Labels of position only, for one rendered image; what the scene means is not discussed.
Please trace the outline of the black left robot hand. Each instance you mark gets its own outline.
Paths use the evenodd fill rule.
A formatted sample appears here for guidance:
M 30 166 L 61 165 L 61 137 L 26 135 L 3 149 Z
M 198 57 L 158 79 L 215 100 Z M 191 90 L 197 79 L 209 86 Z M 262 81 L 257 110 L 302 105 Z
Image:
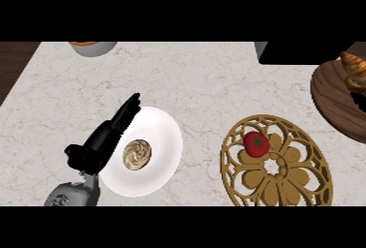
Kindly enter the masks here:
M 94 175 L 107 166 L 122 135 L 142 109 L 139 97 L 139 93 L 132 95 L 120 107 L 114 118 L 101 124 L 85 144 L 71 144 L 67 147 L 68 166 L 73 169 Z

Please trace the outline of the golden openwork round placemat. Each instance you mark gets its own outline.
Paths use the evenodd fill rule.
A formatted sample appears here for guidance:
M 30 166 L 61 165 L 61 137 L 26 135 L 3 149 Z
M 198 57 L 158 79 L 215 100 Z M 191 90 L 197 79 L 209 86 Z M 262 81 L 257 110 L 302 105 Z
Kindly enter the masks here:
M 246 150 L 248 132 L 260 132 L 269 139 L 271 149 L 260 158 Z M 235 205 L 333 204 L 331 170 L 318 144 L 306 131 L 275 115 L 253 115 L 232 127 L 222 144 L 220 174 Z

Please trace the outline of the golden brown croissant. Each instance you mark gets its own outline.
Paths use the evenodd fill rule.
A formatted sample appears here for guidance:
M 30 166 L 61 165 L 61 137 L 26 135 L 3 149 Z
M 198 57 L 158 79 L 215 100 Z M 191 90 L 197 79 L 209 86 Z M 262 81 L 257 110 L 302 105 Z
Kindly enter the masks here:
M 341 52 L 343 69 L 346 71 L 346 87 L 355 93 L 366 94 L 366 60 L 347 51 Z

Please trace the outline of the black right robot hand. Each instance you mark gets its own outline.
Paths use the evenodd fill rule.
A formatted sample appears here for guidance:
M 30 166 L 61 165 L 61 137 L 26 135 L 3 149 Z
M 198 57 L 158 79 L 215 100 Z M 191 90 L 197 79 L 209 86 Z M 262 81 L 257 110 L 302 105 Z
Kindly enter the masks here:
M 366 96 L 362 93 L 350 93 L 353 102 L 358 104 L 361 110 L 366 112 Z

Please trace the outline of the cream swirl cupcake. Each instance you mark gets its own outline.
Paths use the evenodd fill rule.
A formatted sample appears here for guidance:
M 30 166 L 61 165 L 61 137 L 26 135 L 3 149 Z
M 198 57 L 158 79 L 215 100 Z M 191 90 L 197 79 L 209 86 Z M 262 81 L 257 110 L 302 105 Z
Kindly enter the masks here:
M 141 170 L 151 161 L 153 158 L 153 147 L 144 139 L 132 141 L 123 150 L 123 163 L 124 166 L 132 170 Z

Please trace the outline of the red tomato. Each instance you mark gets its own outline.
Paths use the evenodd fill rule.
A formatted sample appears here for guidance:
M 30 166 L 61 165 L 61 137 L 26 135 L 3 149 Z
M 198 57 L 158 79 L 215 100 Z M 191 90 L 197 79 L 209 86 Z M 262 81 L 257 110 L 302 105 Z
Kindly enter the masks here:
M 260 158 L 271 149 L 269 139 L 260 132 L 248 132 L 244 136 L 244 145 L 248 155 Z

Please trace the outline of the black box appliance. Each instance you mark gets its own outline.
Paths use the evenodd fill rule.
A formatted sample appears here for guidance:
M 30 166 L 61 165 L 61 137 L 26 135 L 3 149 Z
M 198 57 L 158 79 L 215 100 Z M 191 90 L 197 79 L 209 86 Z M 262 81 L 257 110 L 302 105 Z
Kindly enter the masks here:
M 262 65 L 321 65 L 336 60 L 353 42 L 315 41 L 315 42 L 266 42 L 268 47 Z

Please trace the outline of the white round plate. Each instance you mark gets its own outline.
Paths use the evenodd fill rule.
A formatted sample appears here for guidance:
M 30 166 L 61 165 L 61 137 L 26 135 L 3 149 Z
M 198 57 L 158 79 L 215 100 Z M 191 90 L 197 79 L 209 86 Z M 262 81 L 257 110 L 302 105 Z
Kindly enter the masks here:
M 130 170 L 123 163 L 123 152 L 136 140 L 144 140 L 153 147 L 153 157 L 142 169 Z M 108 188 L 130 198 L 153 194 L 175 175 L 182 152 L 184 138 L 175 118 L 160 108 L 142 107 L 99 173 Z

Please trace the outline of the grey appliance side panel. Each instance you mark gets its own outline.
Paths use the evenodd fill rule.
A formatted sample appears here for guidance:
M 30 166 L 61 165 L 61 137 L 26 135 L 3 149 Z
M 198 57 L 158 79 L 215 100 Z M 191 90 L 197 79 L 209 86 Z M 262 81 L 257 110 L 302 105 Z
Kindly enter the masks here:
M 257 60 L 262 60 L 262 58 L 263 58 L 263 52 L 266 50 L 266 47 L 268 47 L 268 43 L 266 42 L 256 42 L 254 43 Z

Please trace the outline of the grey bowl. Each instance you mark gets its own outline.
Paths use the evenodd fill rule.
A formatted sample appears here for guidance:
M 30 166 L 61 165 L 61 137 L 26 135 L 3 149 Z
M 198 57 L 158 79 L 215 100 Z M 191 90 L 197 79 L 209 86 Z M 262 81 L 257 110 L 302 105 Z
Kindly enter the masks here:
M 105 55 L 116 47 L 117 42 L 99 42 L 94 46 L 74 46 L 76 52 L 85 57 L 98 57 Z

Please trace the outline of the brown wooden round bowl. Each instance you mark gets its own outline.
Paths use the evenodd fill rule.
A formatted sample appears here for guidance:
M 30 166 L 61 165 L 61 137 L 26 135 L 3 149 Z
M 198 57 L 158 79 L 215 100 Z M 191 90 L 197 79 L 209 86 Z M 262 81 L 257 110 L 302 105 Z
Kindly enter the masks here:
M 324 63 L 312 75 L 312 99 L 334 128 L 349 138 L 366 144 L 366 112 L 353 102 L 344 79 L 343 62 L 333 60 Z

